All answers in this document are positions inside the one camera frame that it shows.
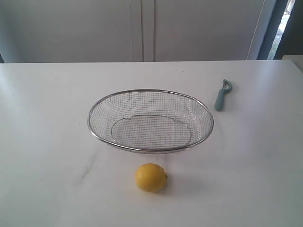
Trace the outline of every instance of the vegetable peeler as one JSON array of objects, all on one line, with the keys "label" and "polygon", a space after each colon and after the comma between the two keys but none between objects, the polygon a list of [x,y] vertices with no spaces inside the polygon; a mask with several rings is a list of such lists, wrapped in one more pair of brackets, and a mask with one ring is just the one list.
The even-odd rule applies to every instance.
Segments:
[{"label": "vegetable peeler", "polygon": [[232,90],[232,84],[228,80],[223,80],[223,87],[219,90],[216,103],[214,104],[214,108],[216,111],[221,111],[224,106],[224,96]]}]

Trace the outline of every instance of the wire mesh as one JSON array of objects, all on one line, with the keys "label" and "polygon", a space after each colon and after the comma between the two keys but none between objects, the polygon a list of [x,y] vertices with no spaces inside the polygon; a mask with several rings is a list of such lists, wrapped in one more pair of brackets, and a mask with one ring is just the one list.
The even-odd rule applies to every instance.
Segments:
[{"label": "wire mesh", "polygon": [[214,125],[198,100],[163,90],[131,90],[98,101],[88,125],[100,140],[140,153],[167,153],[205,140]]}]

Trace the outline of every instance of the peeler handle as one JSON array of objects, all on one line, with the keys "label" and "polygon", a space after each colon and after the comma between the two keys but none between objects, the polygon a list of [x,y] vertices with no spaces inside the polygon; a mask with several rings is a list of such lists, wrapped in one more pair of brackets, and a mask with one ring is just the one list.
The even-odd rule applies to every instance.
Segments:
[{"label": "peeler handle", "polygon": [[216,111],[221,111],[223,109],[223,105],[224,105],[224,96],[225,96],[225,91],[224,89],[220,89],[218,96],[217,96],[217,100],[214,104],[214,108]]}]

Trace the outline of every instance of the wire mesh basket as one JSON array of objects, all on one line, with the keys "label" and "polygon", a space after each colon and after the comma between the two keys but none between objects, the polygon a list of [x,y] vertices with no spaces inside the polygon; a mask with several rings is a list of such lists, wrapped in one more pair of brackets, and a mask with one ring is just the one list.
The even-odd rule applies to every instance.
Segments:
[{"label": "wire mesh basket", "polygon": [[108,95],[88,116],[91,133],[131,152],[164,154],[192,147],[212,132],[207,107],[190,96],[164,90],[129,90]]}]

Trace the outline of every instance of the oval mesh basket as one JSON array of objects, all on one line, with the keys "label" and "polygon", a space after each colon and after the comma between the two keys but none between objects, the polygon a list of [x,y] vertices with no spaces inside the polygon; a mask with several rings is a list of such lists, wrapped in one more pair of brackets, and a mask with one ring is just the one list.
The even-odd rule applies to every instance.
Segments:
[{"label": "oval mesh basket", "polygon": [[88,126],[98,139],[137,153],[163,154],[204,141],[214,119],[195,98],[164,90],[129,90],[99,100]]}]

